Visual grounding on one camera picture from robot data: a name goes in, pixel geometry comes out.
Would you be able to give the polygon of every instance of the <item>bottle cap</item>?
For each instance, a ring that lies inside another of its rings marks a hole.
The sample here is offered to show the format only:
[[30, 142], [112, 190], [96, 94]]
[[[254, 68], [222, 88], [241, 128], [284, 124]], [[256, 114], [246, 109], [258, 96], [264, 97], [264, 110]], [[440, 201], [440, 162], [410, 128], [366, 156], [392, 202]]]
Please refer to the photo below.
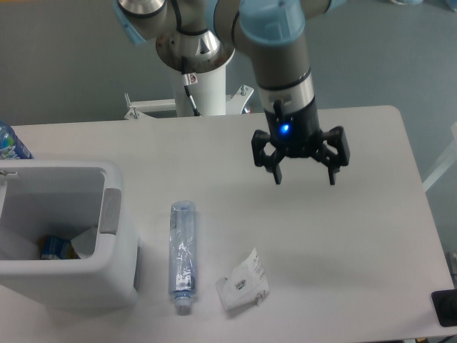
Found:
[[177, 297], [174, 298], [174, 306], [178, 312], [187, 312], [191, 308], [191, 298], [190, 297]]

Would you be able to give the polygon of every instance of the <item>blue led light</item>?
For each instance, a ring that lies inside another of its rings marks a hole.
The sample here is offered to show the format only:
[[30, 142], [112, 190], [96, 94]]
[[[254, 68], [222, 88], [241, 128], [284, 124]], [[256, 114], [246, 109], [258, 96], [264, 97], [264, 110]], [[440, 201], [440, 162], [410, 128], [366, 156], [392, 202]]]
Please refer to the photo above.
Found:
[[291, 129], [291, 126], [289, 124], [282, 124], [280, 127], [279, 127], [279, 132], [281, 134], [288, 134], [288, 132], [290, 131]]

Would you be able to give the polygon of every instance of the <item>gray floor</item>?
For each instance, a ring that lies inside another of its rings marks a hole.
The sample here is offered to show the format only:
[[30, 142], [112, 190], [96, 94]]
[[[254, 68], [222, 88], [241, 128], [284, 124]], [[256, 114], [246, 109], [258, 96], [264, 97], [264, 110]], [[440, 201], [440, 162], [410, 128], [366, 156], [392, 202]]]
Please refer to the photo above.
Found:
[[[308, 21], [307, 34], [318, 107], [397, 107], [425, 173], [457, 121], [457, 14], [439, 0], [350, 0]], [[10, 124], [117, 120], [125, 91], [172, 97], [154, 43], [132, 46], [111, 0], [0, 3], [0, 62], [0, 117]], [[239, 54], [227, 75], [228, 92], [255, 85]], [[261, 110], [258, 97], [251, 105]], [[443, 248], [457, 250], [457, 166], [428, 197]]]

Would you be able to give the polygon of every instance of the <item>white trash bin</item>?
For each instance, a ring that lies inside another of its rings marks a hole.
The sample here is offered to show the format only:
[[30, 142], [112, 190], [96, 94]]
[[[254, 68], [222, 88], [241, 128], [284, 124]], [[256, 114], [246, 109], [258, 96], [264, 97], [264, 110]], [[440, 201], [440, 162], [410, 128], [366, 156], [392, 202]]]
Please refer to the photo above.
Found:
[[[139, 234], [122, 190], [110, 162], [0, 161], [0, 284], [50, 307], [133, 304]], [[73, 239], [94, 226], [88, 258], [40, 260], [45, 235]]]

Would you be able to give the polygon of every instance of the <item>water bottle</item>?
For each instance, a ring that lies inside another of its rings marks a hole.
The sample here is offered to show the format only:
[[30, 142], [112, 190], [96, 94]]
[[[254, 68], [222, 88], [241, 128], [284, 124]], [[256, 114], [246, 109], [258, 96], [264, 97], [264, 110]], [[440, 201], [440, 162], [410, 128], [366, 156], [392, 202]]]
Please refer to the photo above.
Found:
[[33, 159], [30, 151], [21, 142], [8, 124], [0, 121], [0, 159]]
[[196, 211], [193, 202], [171, 205], [169, 294], [178, 312], [189, 313], [196, 285]]

